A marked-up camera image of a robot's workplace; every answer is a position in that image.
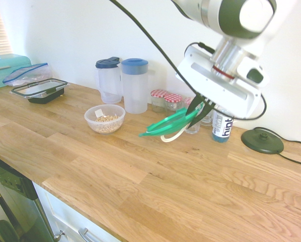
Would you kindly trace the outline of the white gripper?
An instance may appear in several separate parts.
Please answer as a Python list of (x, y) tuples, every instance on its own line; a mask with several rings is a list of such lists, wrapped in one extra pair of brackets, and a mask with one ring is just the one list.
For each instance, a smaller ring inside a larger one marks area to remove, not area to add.
[(194, 46), (186, 49), (184, 59), (178, 66), (178, 71), (186, 81), (197, 92), (212, 101), (203, 107), (201, 95), (193, 98), (186, 115), (194, 112), (197, 116), (190, 126), (198, 122), (204, 126), (212, 125), (210, 112), (214, 109), (215, 104), (238, 118), (249, 118), (261, 98), (260, 90), (238, 78), (232, 81), (224, 80), (213, 72), (212, 67), (210, 56)]

